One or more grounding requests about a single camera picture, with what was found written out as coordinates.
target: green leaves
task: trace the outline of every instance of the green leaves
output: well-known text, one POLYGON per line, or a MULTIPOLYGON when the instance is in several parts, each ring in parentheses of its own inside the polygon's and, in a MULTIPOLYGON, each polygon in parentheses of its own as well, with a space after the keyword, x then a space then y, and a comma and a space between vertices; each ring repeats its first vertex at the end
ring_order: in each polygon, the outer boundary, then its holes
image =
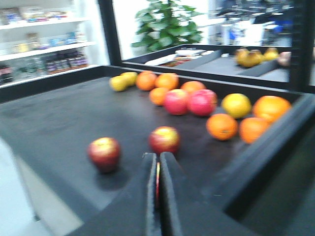
POLYGON ((146 13, 143 16, 139 17, 139 19, 145 23, 153 22, 155 19, 150 13, 146 13))
POLYGON ((132 47, 147 47, 154 52, 164 48, 184 44, 197 43, 201 33, 192 17, 201 15, 196 8, 180 5, 181 0, 147 0, 149 7, 136 13, 135 18, 140 26, 136 34, 142 35, 140 42, 132 47))
POLYGON ((160 38, 158 42, 162 45, 162 47, 166 47, 172 44, 173 40, 170 37, 160 38))
POLYGON ((162 30, 162 29, 164 29, 164 28, 167 27, 167 23, 163 23, 163 22, 151 22, 151 23, 149 23, 149 26, 150 26, 151 28, 153 28, 154 30, 156 30, 156 31, 160 31, 160 30, 162 30))

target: floor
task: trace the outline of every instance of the floor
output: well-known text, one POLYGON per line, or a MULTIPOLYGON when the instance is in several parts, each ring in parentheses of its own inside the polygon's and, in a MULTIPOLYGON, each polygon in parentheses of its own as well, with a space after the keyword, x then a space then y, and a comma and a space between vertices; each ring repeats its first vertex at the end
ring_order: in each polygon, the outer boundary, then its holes
POLYGON ((36 218, 17 162, 0 138, 0 236, 52 236, 36 218))

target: white shelf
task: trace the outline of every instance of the white shelf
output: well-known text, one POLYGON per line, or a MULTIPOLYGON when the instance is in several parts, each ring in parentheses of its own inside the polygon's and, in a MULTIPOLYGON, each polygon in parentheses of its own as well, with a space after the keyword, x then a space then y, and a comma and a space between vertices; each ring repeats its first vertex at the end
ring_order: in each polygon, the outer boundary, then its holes
POLYGON ((47 53, 59 52, 59 51, 68 50, 68 49, 83 48, 83 47, 92 46, 92 45, 95 45, 95 42, 74 43, 74 44, 69 44, 69 45, 51 47, 51 48, 43 49, 43 50, 33 50, 33 51, 25 52, 25 53, 8 54, 8 55, 0 56, 0 61, 27 58, 27 57, 32 57, 32 56, 37 56, 37 55, 42 55, 42 54, 47 54, 47 53))
POLYGON ((47 25, 55 25, 55 24, 83 22, 83 21, 88 21, 88 20, 89 18, 87 17, 81 17, 81 18, 64 18, 60 20, 49 20, 49 21, 32 22, 32 23, 20 23, 20 24, 17 23, 17 24, 0 26, 0 30, 11 30, 11 29, 22 28, 22 27, 47 26, 47 25))
POLYGON ((68 71, 56 73, 56 74, 53 74, 53 75, 44 75, 44 76, 39 76, 39 77, 31 78, 31 79, 17 80, 17 81, 13 81, 13 82, 10 82, 10 83, 6 83, 4 85, 0 85, 0 89, 4 88, 4 87, 9 87, 9 86, 13 86, 13 85, 19 85, 19 84, 22 84, 22 83, 35 81, 35 80, 46 79, 46 78, 57 76, 57 75, 64 75, 64 74, 72 73, 72 72, 75 72, 75 71, 87 70, 87 69, 95 68, 95 67, 98 67, 98 66, 99 65, 89 65, 87 67, 83 67, 83 68, 79 68, 79 69, 73 69, 73 70, 68 70, 68 71))

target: red apple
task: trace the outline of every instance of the red apple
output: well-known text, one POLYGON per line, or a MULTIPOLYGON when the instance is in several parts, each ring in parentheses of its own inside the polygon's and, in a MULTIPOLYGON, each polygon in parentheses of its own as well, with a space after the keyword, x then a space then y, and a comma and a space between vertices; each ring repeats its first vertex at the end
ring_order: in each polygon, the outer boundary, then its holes
POLYGON ((194 92, 188 100, 188 109, 197 116, 208 116, 217 108, 217 95, 210 89, 194 92))
POLYGON ((164 151, 175 153, 180 145, 180 135, 173 127, 161 126, 151 132, 149 144, 158 155, 164 151))
POLYGON ((164 107, 172 115, 179 116, 188 112, 188 93, 183 89, 173 89, 166 93, 164 107))
POLYGON ((119 164, 120 145, 114 138, 99 138, 90 143, 88 155, 101 173, 112 172, 119 164))

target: black tray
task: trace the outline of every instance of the black tray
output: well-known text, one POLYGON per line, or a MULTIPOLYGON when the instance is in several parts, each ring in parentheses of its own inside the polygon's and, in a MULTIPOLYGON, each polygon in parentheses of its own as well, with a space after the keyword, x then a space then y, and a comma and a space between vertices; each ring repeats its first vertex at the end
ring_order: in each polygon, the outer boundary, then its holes
POLYGON ((314 140, 315 126, 241 217, 244 226, 264 236, 315 235, 314 140))
MULTIPOLYGON (((125 71, 130 68, 106 67, 108 76, 125 71)), ((135 87, 113 92, 108 79, 100 78, 0 104, 1 136, 84 222, 111 203, 135 175, 143 153, 151 152, 148 135, 158 126, 170 125, 179 130, 182 136, 181 148, 176 154, 179 164, 205 199, 225 210, 313 114, 310 101, 314 97, 310 94, 200 79, 219 98, 240 92, 254 103, 263 95, 278 95, 294 105, 254 144, 246 145, 238 136, 220 142, 207 133, 207 118, 192 114, 171 116, 163 107, 149 101, 148 92, 135 87), (103 136, 115 137, 122 145, 121 166, 108 175, 100 175, 86 154, 88 144, 103 136), (231 178, 248 163, 260 168, 242 173, 244 178, 234 187, 229 186, 228 183, 233 182, 231 178)), ((189 80, 196 78, 181 77, 180 83, 189 80)), ((37 93, 42 88, 35 86, 36 83, 26 83, 23 88, 36 88, 32 92, 37 93)), ((11 93, 16 94, 20 89, 12 88, 11 93)))
MULTIPOLYGON (((280 89, 284 89, 286 87, 289 71, 287 71, 286 74, 284 72, 285 69, 280 68, 275 60, 265 61, 252 68, 243 68, 238 66, 234 60, 234 54, 239 48, 240 46, 188 44, 125 60, 123 61, 123 64, 127 67, 136 69, 147 69, 158 72, 170 71, 185 76, 211 78, 219 81, 237 82, 280 89), (149 60, 173 54, 176 50, 182 47, 213 50, 214 52, 174 67, 144 65, 144 63, 149 60)), ((258 49, 262 53, 265 53, 268 48, 268 46, 247 47, 248 50, 258 49)), ((277 49, 279 53, 291 50, 290 47, 277 47, 277 49)))

